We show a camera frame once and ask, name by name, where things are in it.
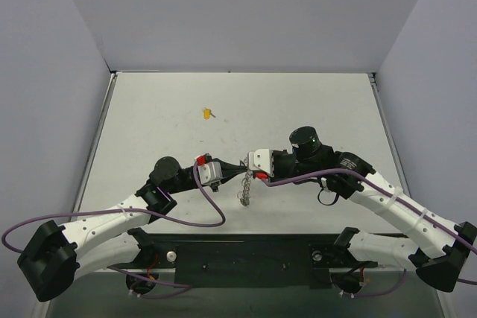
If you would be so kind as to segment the metal disc keyring holder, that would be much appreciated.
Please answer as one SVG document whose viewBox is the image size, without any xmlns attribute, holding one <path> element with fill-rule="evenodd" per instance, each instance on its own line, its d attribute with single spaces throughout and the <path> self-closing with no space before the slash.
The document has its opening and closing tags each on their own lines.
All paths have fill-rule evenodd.
<svg viewBox="0 0 477 318">
<path fill-rule="evenodd" d="M 244 159 L 241 163 L 246 167 L 247 171 L 241 180 L 241 190 L 237 193 L 237 198 L 244 207 L 248 207 L 250 205 L 250 186 L 253 172 L 248 168 L 248 159 Z"/>
</svg>

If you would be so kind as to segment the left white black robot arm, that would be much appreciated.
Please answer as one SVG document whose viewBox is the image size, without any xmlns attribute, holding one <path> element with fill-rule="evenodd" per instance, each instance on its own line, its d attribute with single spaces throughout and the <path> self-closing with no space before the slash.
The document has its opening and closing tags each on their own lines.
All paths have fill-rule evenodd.
<svg viewBox="0 0 477 318">
<path fill-rule="evenodd" d="M 210 155 L 196 158 L 191 167 L 165 156 L 157 161 L 146 183 L 127 199 L 98 212 L 82 212 L 76 220 L 57 224 L 54 216 L 40 226 L 20 253 L 17 264 L 39 302 L 65 292 L 80 276 L 115 264 L 132 262 L 145 267 L 154 256 L 151 245 L 137 240 L 140 227 L 169 219 L 177 205 L 172 194 L 218 186 L 246 172 Z"/>
</svg>

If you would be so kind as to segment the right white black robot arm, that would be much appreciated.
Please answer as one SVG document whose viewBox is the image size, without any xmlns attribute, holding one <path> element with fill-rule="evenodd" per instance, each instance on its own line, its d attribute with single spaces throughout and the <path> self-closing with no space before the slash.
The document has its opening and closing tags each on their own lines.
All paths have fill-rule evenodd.
<svg viewBox="0 0 477 318">
<path fill-rule="evenodd" d="M 270 154 L 272 186 L 316 182 L 323 190 L 370 210 L 402 234 L 397 238 L 346 228 L 332 248 L 339 264 L 360 261 L 401 267 L 414 270 L 436 290 L 454 290 L 469 254 L 476 251 L 476 226 L 428 210 L 359 156 L 322 144 L 314 127 L 296 129 L 289 141 L 291 152 Z"/>
</svg>

